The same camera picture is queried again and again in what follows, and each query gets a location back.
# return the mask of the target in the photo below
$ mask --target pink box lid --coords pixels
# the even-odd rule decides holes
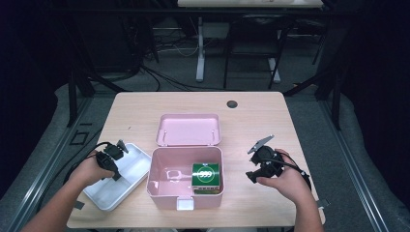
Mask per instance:
[[[157,144],[170,146],[215,146],[220,143],[217,114],[164,114],[161,116]]]

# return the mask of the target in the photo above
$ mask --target wooden table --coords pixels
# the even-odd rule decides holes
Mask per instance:
[[[229,108],[228,101],[238,106]],[[269,134],[266,145],[289,152],[307,171],[307,163],[286,102],[276,92],[167,92],[118,94],[99,142],[124,139],[147,154],[158,147],[155,138],[165,113],[216,113],[220,117],[225,188],[221,205],[193,211],[159,210],[141,183],[115,210],[103,212],[81,193],[82,210],[74,209],[71,228],[216,228],[291,226],[294,204],[274,188],[252,183],[245,172],[256,167],[247,151]],[[312,192],[317,199],[312,182]],[[325,216],[320,210],[322,222]]]

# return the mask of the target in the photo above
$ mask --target right hand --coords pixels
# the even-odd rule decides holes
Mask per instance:
[[[276,151],[289,155],[281,149],[276,149]],[[285,162],[294,164],[289,157],[282,157]],[[283,172],[277,178],[258,177],[256,181],[263,186],[277,189],[284,197],[293,201],[295,204],[303,203],[313,197],[308,184],[301,174],[289,166],[284,166]]]

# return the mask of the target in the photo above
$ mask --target white desk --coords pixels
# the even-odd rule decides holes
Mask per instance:
[[[178,0],[179,7],[187,8],[320,8],[321,0]]]
[[[184,8],[320,8],[321,0],[178,0],[178,6]],[[198,19],[198,64],[196,68],[196,81],[204,79],[205,51],[203,47],[203,22]],[[269,60],[271,70],[275,60]],[[274,78],[275,83],[280,83],[278,72]]]

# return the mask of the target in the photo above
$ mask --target left hand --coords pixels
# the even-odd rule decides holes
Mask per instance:
[[[73,171],[69,179],[70,181],[80,181],[86,188],[87,186],[95,184],[102,178],[111,178],[114,176],[114,172],[99,167],[95,157],[96,153],[97,151],[91,152],[90,156]]]

